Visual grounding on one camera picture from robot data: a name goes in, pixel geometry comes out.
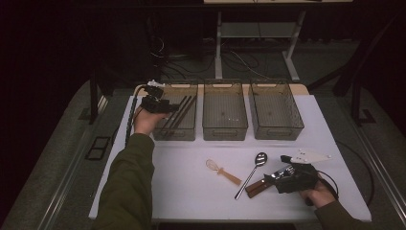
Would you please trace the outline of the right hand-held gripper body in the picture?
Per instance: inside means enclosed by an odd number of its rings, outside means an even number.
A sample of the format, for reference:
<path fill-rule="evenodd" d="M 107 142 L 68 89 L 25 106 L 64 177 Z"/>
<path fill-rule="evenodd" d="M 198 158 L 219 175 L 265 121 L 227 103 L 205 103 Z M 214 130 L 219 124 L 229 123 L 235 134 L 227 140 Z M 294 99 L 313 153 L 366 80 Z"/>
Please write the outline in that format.
<path fill-rule="evenodd" d="M 286 163 L 287 168 L 278 176 L 275 184 L 280 194 L 313 189 L 319 180 L 313 163 L 331 159 L 329 155 L 309 150 L 299 150 L 291 157 L 291 163 Z"/>

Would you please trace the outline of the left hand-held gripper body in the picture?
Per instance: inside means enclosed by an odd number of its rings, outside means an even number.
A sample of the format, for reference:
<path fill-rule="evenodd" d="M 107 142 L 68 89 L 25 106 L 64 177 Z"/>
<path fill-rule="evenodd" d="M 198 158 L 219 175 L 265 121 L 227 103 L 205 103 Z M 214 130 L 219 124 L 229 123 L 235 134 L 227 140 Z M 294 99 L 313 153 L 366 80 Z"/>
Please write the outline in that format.
<path fill-rule="evenodd" d="M 150 113 L 169 113 L 170 104 L 162 104 L 163 88 L 165 85 L 155 80 L 147 83 L 145 90 L 147 95 L 142 98 L 141 108 Z"/>

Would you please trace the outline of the translucent grey storage bin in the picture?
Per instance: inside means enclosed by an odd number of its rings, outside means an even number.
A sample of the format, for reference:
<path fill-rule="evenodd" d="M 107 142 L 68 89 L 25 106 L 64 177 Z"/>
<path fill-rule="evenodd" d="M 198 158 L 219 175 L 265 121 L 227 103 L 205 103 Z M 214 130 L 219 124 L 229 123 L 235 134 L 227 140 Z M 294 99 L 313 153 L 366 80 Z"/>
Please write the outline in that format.
<path fill-rule="evenodd" d="M 167 80 L 165 81 L 163 99 L 169 100 L 170 105 L 178 104 L 185 96 L 197 96 L 198 86 L 195 80 Z M 161 120 L 152 132 L 156 141 L 193 141 L 195 139 L 195 111 L 196 101 L 189 113 L 177 129 L 167 131 L 162 129 L 165 120 Z"/>
<path fill-rule="evenodd" d="M 250 80 L 249 104 L 257 140 L 295 141 L 305 128 L 286 80 Z"/>
<path fill-rule="evenodd" d="M 205 80 L 202 126 L 205 141 L 245 140 L 248 120 L 240 80 Z"/>

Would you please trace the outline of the metal spoon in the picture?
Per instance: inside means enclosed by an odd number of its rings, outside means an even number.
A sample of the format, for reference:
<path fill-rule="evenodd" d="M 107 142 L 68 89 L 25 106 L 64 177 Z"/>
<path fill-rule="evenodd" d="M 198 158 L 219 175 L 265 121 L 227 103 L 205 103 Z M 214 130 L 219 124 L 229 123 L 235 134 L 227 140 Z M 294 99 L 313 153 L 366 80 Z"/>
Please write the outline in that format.
<path fill-rule="evenodd" d="M 242 186 L 239 188 L 238 192 L 234 196 L 235 200 L 238 200 L 242 194 L 242 192 L 245 190 L 247 184 L 251 180 L 252 176 L 254 175 L 255 171 L 257 170 L 258 167 L 262 167 L 263 165 L 266 164 L 268 160 L 268 156 L 265 152 L 259 152 L 256 157 L 255 157 L 255 167 L 252 169 L 250 174 L 247 176 L 245 181 L 243 182 Z"/>

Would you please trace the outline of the small whisk with wooden handle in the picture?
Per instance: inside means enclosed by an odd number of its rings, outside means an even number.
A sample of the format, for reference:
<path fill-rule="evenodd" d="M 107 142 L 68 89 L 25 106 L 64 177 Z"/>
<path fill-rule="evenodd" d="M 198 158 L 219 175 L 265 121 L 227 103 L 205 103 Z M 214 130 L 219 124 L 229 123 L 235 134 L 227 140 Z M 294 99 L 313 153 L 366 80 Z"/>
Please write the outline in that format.
<path fill-rule="evenodd" d="M 218 167 L 214 160 L 208 159 L 206 161 L 206 166 L 210 170 L 215 171 L 217 174 L 223 175 L 224 177 L 226 177 L 228 180 L 230 180 L 234 184 L 236 184 L 238 186 L 241 184 L 241 180 L 239 178 L 237 178 L 236 176 L 226 172 L 223 168 Z"/>

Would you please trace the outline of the person's left hand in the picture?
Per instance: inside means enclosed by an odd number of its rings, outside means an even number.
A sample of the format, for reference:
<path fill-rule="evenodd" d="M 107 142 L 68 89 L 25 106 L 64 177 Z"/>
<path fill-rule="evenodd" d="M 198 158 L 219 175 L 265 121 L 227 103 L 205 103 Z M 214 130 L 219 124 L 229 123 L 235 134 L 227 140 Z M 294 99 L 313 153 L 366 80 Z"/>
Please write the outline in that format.
<path fill-rule="evenodd" d="M 136 109 L 136 114 L 133 119 L 134 132 L 149 135 L 156 125 L 164 119 L 167 119 L 169 114 L 166 113 L 150 113 L 141 107 Z"/>

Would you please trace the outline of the person's right hand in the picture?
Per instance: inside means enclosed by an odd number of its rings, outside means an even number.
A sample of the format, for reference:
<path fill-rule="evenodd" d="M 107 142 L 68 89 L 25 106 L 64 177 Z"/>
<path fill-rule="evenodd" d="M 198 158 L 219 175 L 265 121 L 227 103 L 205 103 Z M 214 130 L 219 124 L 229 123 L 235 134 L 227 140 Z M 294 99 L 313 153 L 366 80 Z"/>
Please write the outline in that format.
<path fill-rule="evenodd" d="M 321 208 L 336 200 L 326 185 L 318 181 L 314 189 L 300 191 L 303 199 L 310 199 L 316 208 Z"/>

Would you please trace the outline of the black metal stand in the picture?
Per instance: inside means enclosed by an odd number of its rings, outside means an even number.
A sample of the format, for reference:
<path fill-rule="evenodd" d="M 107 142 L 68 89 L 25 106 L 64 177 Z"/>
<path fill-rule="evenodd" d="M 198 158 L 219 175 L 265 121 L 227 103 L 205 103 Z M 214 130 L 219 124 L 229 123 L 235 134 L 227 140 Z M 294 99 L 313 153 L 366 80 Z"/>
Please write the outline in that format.
<path fill-rule="evenodd" d="M 347 63 L 307 89 L 314 90 L 333 79 L 337 80 L 334 95 L 351 93 L 350 116 L 358 125 L 372 120 L 369 114 L 360 116 L 361 89 L 365 87 L 399 127 L 406 127 L 406 9 L 363 39 Z"/>
<path fill-rule="evenodd" d="M 97 68 L 90 74 L 90 120 L 93 125 L 99 114 L 99 95 L 109 93 L 109 80 L 103 68 Z"/>

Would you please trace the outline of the white table cover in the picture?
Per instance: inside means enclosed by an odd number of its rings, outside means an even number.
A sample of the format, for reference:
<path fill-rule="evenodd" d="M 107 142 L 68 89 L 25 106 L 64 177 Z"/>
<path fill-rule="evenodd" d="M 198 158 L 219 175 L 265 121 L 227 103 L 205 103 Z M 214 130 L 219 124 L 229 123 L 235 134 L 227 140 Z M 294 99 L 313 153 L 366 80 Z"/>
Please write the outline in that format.
<path fill-rule="evenodd" d="M 265 152 L 268 160 L 258 167 L 250 182 L 282 168 L 282 155 L 299 150 L 329 155 L 316 163 L 330 175 L 339 189 L 339 200 L 355 218 L 369 221 L 371 212 L 338 150 L 325 118 L 311 95 L 295 98 L 304 129 L 295 141 L 257 140 L 247 133 L 244 141 L 205 141 L 200 133 L 194 141 L 158 141 L 153 153 L 153 219 L 156 221 L 304 222 L 316 219 L 298 193 L 280 194 L 270 187 L 253 198 L 242 193 L 222 175 L 210 170 L 206 161 L 245 180 L 255 167 L 255 157 Z"/>

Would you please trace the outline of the black rectangular floor frame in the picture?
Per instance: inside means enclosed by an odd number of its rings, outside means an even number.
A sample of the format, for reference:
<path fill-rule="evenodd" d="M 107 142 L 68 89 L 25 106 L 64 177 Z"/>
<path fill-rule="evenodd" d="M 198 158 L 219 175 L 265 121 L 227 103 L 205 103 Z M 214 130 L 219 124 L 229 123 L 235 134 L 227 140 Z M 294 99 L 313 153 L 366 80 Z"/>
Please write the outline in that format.
<path fill-rule="evenodd" d="M 85 154 L 86 160 L 100 161 L 103 159 L 106 149 L 108 147 L 110 138 L 108 136 L 97 136 L 89 151 Z"/>

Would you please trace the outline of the white metal frame desk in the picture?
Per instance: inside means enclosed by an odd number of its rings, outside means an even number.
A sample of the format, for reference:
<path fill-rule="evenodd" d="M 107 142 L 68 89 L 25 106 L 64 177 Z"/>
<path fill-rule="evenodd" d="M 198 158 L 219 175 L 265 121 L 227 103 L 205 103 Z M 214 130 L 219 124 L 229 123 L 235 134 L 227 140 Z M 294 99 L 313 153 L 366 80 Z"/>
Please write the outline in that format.
<path fill-rule="evenodd" d="M 282 51 L 282 58 L 290 79 L 300 77 L 292 60 L 305 17 L 311 9 L 331 7 L 334 4 L 349 4 L 352 0 L 204 0 L 207 6 L 219 7 L 216 17 L 214 71 L 217 79 L 223 78 L 222 40 L 224 38 L 287 38 L 289 46 Z M 230 22 L 223 20 L 225 8 L 236 11 L 253 11 L 259 16 L 264 11 L 265 19 L 254 22 Z"/>

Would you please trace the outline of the metal floor rail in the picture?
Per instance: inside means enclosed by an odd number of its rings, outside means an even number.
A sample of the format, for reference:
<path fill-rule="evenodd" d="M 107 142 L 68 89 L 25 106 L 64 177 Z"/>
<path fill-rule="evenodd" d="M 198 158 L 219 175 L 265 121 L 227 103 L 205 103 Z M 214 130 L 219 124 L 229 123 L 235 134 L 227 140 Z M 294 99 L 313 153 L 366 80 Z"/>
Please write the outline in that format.
<path fill-rule="evenodd" d="M 101 116 L 108 105 L 108 100 L 105 98 L 105 96 L 101 96 L 96 100 L 96 103 L 96 113 Z M 82 133 L 80 139 L 77 141 L 78 147 L 75 154 L 73 155 L 73 158 L 69 163 L 69 166 L 65 171 L 59 185 L 57 186 L 51 202 L 48 205 L 43 218 L 38 224 L 37 230 L 52 230 L 56 218 L 65 202 L 66 196 L 74 183 L 80 164 L 84 159 L 84 155 L 89 149 L 90 141 L 94 137 L 94 132 L 99 125 L 100 119 L 101 118 L 98 117 L 91 125 L 88 125 Z"/>
<path fill-rule="evenodd" d="M 392 206 L 395 208 L 396 215 L 401 220 L 402 224 L 406 227 L 406 198 L 396 187 L 392 180 L 387 168 L 384 166 L 382 160 L 378 156 L 378 151 L 373 146 L 372 141 L 367 137 L 364 130 L 358 126 L 353 120 L 349 120 L 352 129 L 361 142 L 363 150 L 367 154 L 367 159 L 372 165 L 372 169 L 377 175 L 380 184 L 391 201 Z"/>

